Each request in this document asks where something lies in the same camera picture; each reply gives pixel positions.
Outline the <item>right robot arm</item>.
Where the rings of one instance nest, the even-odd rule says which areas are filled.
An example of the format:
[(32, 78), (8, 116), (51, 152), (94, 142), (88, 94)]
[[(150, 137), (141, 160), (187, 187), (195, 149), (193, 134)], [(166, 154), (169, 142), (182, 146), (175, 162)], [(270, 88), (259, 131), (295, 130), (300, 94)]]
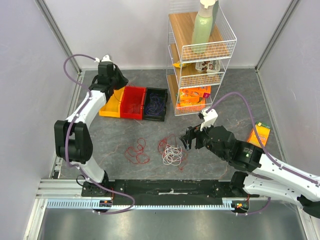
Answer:
[(205, 147), (236, 169), (229, 191), (235, 197), (243, 194), (277, 198), (298, 207), (315, 218), (320, 217), (320, 178), (293, 167), (262, 148), (237, 140), (224, 126), (188, 127), (180, 138), (186, 150)]

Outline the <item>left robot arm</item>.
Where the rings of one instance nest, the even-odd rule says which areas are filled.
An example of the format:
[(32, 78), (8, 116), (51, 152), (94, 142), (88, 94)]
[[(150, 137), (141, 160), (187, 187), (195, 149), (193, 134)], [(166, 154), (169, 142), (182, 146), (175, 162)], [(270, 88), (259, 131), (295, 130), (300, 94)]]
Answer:
[(77, 168), (88, 182), (93, 183), (92, 191), (99, 197), (109, 193), (109, 178), (93, 157), (89, 128), (114, 91), (127, 84), (127, 78), (116, 64), (111, 60), (100, 61), (98, 74), (93, 78), (82, 103), (66, 120), (58, 120), (54, 124), (56, 155), (64, 159), (68, 167)]

